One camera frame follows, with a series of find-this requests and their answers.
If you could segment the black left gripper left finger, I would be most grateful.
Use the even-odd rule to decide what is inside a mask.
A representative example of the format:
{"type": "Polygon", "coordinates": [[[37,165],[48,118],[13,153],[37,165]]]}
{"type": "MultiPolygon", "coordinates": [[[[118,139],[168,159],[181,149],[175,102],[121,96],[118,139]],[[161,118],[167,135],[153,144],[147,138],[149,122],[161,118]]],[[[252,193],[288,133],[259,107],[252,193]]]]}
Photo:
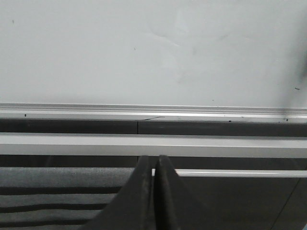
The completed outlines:
{"type": "Polygon", "coordinates": [[[141,156],[125,185],[85,230],[155,230],[151,202],[152,167],[148,156],[141,156]]]}

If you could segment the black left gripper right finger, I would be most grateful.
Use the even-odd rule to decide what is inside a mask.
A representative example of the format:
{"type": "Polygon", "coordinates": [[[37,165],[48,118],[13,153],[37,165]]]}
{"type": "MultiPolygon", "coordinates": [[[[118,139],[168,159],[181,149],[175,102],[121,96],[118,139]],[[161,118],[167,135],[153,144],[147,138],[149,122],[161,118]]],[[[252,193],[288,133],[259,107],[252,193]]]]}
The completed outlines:
{"type": "Polygon", "coordinates": [[[159,156],[153,183],[158,230],[224,230],[224,221],[203,205],[176,173],[167,156],[159,156]]]}

